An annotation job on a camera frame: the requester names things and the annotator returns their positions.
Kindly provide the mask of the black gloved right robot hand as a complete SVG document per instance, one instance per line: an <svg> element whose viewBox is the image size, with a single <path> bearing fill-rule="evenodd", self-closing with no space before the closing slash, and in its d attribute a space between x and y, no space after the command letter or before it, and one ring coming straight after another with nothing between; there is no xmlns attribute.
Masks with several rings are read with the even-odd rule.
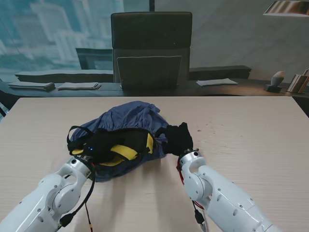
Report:
<svg viewBox="0 0 309 232"><path fill-rule="evenodd" d="M165 154L181 156L188 151L193 151L193 139L188 130L187 123L183 122L179 126L168 125L166 128L159 128L155 137L163 134L166 141L162 143L162 149Z"/></svg>

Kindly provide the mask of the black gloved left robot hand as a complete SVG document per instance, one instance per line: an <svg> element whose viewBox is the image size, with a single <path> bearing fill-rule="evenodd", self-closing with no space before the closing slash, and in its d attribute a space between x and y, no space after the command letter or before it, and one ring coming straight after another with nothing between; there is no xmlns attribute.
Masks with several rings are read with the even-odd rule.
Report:
<svg viewBox="0 0 309 232"><path fill-rule="evenodd" d="M109 162L115 157L111 148L123 141L123 136L115 132L97 131L84 143L82 155L91 157L94 164Z"/></svg>

